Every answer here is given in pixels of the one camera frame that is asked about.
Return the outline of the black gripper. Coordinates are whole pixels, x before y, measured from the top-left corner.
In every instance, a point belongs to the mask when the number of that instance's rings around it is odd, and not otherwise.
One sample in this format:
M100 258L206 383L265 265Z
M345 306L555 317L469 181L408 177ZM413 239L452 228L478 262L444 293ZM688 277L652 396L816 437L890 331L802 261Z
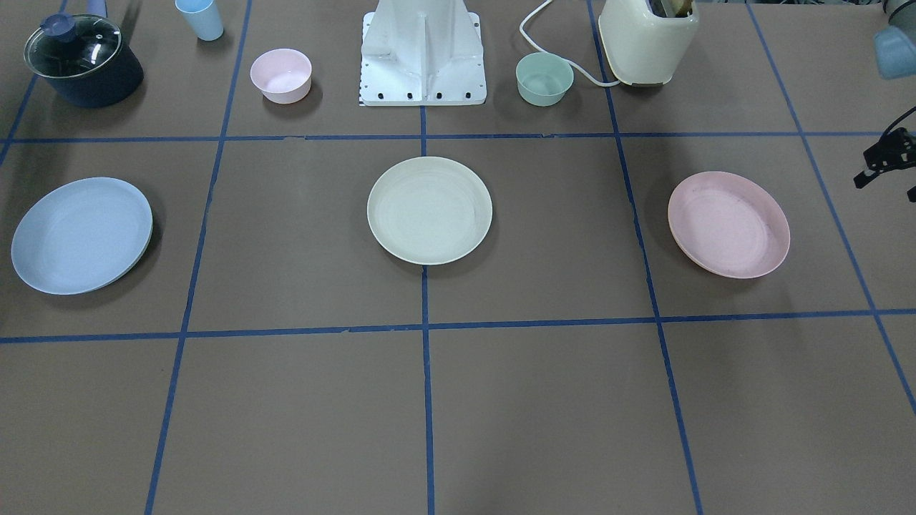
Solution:
M905 127L881 134L862 157L866 167L854 176L854 186L863 189L881 174L915 167L915 137Z

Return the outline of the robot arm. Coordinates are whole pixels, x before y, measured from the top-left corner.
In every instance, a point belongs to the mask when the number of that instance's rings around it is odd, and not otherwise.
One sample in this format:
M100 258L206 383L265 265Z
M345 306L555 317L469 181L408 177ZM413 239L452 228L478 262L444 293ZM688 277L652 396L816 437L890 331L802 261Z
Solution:
M881 78L903 79L915 75L915 2L883 1L881 9L887 26L874 35L873 47L877 71ZM914 132L902 126L913 115L914 107L899 115L887 126L879 139L863 153L866 167L854 176L854 186L863 189L889 172L901 172L915 166Z

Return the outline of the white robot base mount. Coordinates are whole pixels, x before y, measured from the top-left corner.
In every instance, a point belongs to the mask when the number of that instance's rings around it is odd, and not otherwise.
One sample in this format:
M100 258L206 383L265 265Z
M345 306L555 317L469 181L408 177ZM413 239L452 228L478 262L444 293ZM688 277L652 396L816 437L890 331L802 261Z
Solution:
M487 100L481 20L464 1L379 1L362 19L364 107L472 107Z

